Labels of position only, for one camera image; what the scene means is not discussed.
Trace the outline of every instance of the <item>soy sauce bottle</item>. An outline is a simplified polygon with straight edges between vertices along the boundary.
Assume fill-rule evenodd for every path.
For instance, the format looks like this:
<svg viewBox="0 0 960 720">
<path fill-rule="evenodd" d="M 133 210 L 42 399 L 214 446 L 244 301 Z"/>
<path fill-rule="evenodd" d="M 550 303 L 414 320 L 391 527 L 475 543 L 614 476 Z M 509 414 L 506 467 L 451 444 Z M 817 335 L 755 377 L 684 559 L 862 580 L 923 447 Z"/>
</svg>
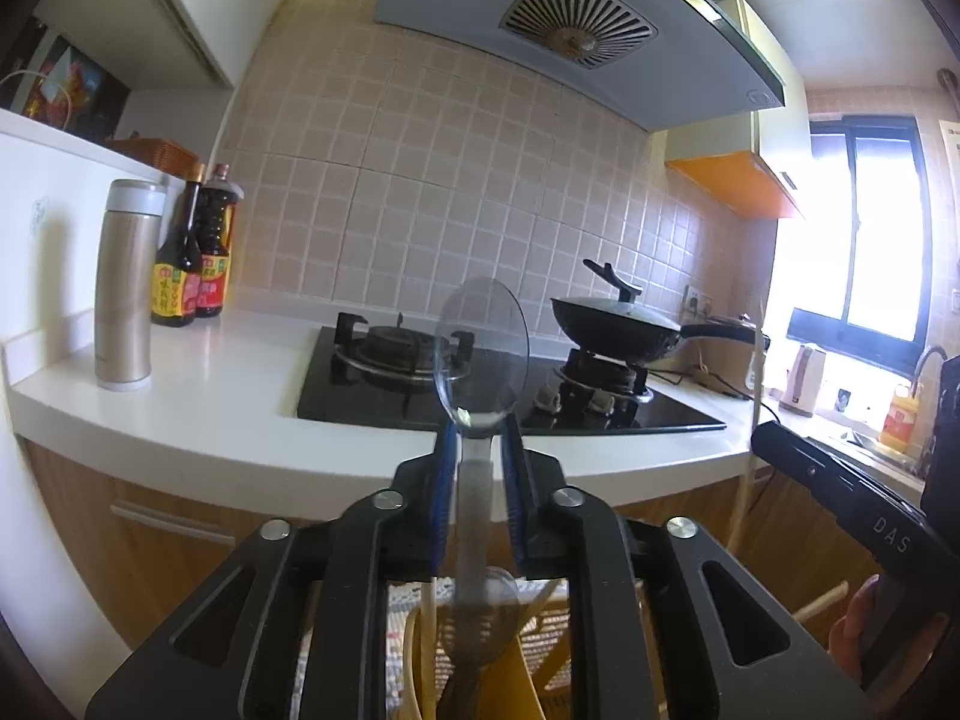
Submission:
<svg viewBox="0 0 960 720">
<path fill-rule="evenodd" d="M 200 189 L 197 242 L 203 255 L 203 272 L 197 298 L 198 317 L 216 317 L 224 309 L 227 296 L 229 225 L 237 198 L 226 181 L 225 167 L 218 165 L 214 178 Z"/>
<path fill-rule="evenodd" d="M 152 281 L 154 324 L 184 327 L 197 315 L 203 257 L 194 231 L 194 218 L 205 166 L 198 165 L 188 177 L 176 206 L 167 240 L 157 252 Z"/>
</svg>

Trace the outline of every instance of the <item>window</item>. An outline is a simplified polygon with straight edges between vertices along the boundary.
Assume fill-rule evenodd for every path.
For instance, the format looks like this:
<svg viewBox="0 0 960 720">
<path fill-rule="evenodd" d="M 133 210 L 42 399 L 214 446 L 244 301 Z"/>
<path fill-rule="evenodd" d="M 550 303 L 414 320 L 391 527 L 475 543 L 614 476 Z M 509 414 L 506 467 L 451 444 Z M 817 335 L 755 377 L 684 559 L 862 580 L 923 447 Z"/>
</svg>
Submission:
<svg viewBox="0 0 960 720">
<path fill-rule="evenodd" d="M 930 311 L 930 204 L 908 117 L 812 122 L 817 218 L 787 338 L 909 376 Z"/>
</svg>

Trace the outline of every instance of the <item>orange cabinet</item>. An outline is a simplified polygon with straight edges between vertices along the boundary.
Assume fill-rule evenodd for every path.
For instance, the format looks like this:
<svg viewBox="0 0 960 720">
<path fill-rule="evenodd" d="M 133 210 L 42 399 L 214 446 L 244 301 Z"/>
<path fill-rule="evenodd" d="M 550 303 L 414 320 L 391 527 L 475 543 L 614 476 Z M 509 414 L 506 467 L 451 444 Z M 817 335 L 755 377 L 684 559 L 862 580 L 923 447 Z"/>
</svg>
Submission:
<svg viewBox="0 0 960 720">
<path fill-rule="evenodd" d="M 666 164 L 743 218 L 807 215 L 815 197 L 803 79 L 747 2 L 720 6 L 784 81 L 786 105 L 671 129 Z"/>
</svg>

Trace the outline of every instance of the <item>gas stove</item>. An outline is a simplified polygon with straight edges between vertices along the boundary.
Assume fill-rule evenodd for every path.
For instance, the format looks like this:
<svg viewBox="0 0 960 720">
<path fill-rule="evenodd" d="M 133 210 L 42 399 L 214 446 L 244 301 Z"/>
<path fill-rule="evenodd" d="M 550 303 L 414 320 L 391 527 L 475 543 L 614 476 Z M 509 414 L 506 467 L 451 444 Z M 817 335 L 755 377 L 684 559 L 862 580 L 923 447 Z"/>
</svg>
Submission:
<svg viewBox="0 0 960 720">
<path fill-rule="evenodd" d="M 402 326 L 368 326 L 339 314 L 313 350 L 296 416 L 321 422 L 434 431 L 445 418 L 433 388 L 433 336 Z M 476 386 L 486 365 L 470 333 L 457 333 L 455 379 Z M 726 425 L 653 391 L 647 371 L 581 349 L 568 360 L 531 357 L 517 417 L 528 436 L 597 436 L 721 430 Z"/>
</svg>

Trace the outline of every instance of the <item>stove knob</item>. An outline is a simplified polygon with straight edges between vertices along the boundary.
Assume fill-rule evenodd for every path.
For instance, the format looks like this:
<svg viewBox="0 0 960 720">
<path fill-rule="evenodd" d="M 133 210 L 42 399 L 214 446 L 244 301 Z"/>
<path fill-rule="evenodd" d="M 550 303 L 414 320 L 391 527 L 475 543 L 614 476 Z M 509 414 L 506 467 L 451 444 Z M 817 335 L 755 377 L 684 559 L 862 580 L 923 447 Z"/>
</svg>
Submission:
<svg viewBox="0 0 960 720">
<path fill-rule="evenodd" d="M 546 413 L 560 413 L 560 391 L 544 384 L 534 395 L 534 408 Z"/>
<path fill-rule="evenodd" d="M 613 407 L 616 406 L 616 398 L 609 392 L 603 392 L 601 389 L 594 391 L 587 408 L 594 413 L 600 413 L 603 416 L 610 416 L 613 413 Z"/>
</svg>

